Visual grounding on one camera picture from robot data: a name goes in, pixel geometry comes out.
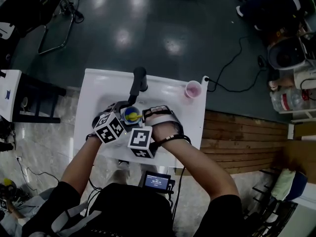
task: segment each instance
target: black shirt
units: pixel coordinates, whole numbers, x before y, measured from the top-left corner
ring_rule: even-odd
[[[52,222],[65,210],[80,203],[78,192],[60,182],[48,201],[22,229],[22,237],[34,232],[55,234]],[[169,202],[163,196],[144,188],[112,183],[105,187],[92,205],[102,211],[71,237],[173,237]],[[225,195],[214,199],[203,217],[195,237],[242,236],[243,217],[240,198]]]

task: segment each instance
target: metal stand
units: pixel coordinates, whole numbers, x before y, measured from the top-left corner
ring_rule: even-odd
[[[68,8],[68,10],[71,13],[71,21],[70,21],[70,25],[69,25],[69,28],[68,28],[68,31],[67,31],[66,38],[65,38],[64,42],[61,45],[53,47],[53,48],[50,48],[50,49],[45,50],[45,51],[42,51],[41,49],[42,49],[42,46],[44,44],[46,34],[48,32],[48,28],[45,25],[44,26],[45,27],[45,31],[44,31],[43,37],[41,38],[41,41],[40,41],[40,44],[39,44],[39,48],[38,48],[38,54],[39,55],[45,54],[45,53],[48,53],[48,52],[51,52],[51,51],[54,51],[54,50],[57,50],[57,49],[60,49],[60,48],[64,47],[66,45],[66,43],[67,43],[68,36],[69,36],[71,27],[72,27],[74,19],[75,19],[75,14],[78,14],[78,11],[74,8],[73,4],[69,2],[69,0],[63,0],[63,1],[64,1],[66,7]]]
[[[48,32],[48,28],[46,26],[44,26],[45,27],[45,31],[44,31],[43,37],[41,38],[41,41],[40,41],[40,44],[39,44],[39,48],[38,48],[38,54],[39,55],[45,54],[45,53],[48,53],[48,52],[51,52],[51,51],[54,51],[54,50],[57,50],[57,49],[60,49],[60,48],[62,48],[62,47],[64,47],[66,45],[67,40],[68,40],[68,36],[69,36],[69,33],[70,33],[70,30],[71,30],[71,27],[72,27],[73,22],[74,22],[74,18],[75,18],[74,14],[71,13],[71,21],[70,21],[70,25],[69,25],[69,28],[68,28],[68,31],[67,31],[67,35],[66,35],[66,38],[65,38],[64,42],[61,45],[59,45],[59,46],[56,46],[56,47],[50,48],[48,50],[42,51],[41,48],[43,46],[46,34]]]
[[[34,115],[21,114],[21,102],[25,97],[26,92],[32,92],[34,103],[36,105]],[[52,105],[49,117],[40,116],[40,105],[42,96],[49,94],[52,96]],[[18,89],[15,96],[13,108],[13,122],[28,122],[28,123],[60,123],[60,118],[54,117],[55,107],[57,105],[58,96],[65,96],[66,90],[50,83],[42,82],[32,78],[26,74],[22,74]]]

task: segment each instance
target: wrist strap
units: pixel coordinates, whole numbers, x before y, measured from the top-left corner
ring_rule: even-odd
[[[95,133],[90,133],[86,136],[85,141],[87,141],[90,137],[97,137],[99,139],[98,135],[96,135]]]
[[[184,134],[174,134],[171,135],[159,142],[157,142],[158,147],[160,147],[163,143],[166,143],[167,141],[171,141],[171,140],[186,140],[187,142],[189,142],[191,144],[191,140],[189,139],[188,136],[184,135]]]

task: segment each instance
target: yellow object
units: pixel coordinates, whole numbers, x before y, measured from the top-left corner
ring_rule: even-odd
[[[12,181],[10,179],[5,178],[4,179],[4,186],[9,186],[12,184]]]
[[[137,121],[137,119],[141,118],[143,115],[137,115],[137,113],[130,113],[129,115],[126,115],[126,120],[130,121]]]

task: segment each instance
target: black faucet handle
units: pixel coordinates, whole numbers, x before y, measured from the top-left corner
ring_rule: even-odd
[[[143,67],[137,67],[134,69],[134,82],[130,89],[130,97],[128,101],[132,104],[135,104],[136,98],[139,95],[139,91],[146,91],[147,79],[146,79],[146,69]]]

